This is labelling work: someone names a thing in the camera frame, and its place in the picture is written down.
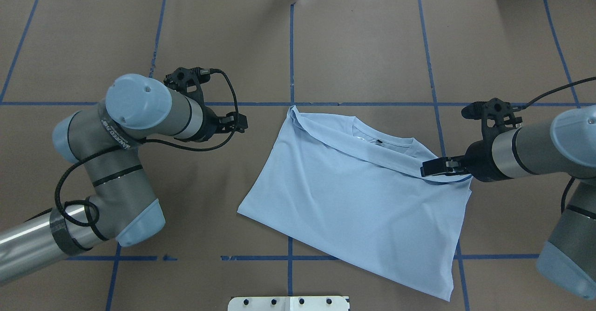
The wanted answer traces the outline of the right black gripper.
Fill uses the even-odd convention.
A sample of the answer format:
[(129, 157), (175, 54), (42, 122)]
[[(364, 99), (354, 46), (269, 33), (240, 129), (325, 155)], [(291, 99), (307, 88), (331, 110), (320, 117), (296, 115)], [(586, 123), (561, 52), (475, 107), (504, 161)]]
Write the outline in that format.
[(501, 180), (501, 174), (494, 165), (492, 155), (484, 141), (472, 143), (462, 157), (440, 157), (424, 161), (421, 167), (422, 177), (463, 176), (466, 171), (481, 182)]

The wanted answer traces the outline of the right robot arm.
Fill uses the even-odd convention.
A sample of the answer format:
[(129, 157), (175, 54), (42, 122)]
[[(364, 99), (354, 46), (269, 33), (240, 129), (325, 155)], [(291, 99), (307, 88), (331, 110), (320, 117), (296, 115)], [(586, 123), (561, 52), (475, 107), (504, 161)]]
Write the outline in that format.
[(465, 154), (424, 161), (423, 177), (471, 175), (489, 183), (564, 173), (558, 220), (536, 262), (543, 277), (586, 300), (596, 294), (596, 108), (564, 111), (525, 126), (524, 107), (494, 98), (473, 102), (463, 118), (481, 122)]

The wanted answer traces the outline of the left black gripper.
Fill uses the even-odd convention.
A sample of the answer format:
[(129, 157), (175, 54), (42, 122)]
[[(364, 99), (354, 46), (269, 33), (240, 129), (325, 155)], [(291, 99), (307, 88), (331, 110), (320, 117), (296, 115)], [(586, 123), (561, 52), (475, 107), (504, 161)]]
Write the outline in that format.
[(247, 117), (239, 112), (229, 112), (221, 117), (217, 116), (209, 107), (203, 107), (202, 112), (203, 120), (199, 129), (200, 142), (208, 141), (215, 134), (244, 133), (248, 129)]

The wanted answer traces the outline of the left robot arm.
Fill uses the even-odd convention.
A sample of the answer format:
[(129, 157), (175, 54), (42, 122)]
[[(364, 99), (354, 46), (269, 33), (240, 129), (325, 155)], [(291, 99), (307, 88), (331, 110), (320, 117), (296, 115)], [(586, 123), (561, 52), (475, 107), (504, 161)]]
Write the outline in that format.
[(216, 68), (178, 68), (163, 81), (125, 74), (92, 108), (55, 126), (55, 150), (71, 165), (54, 206), (1, 234), (1, 285), (92, 250), (109, 240), (140, 243), (165, 225), (138, 148), (231, 138), (248, 127), (230, 78)]

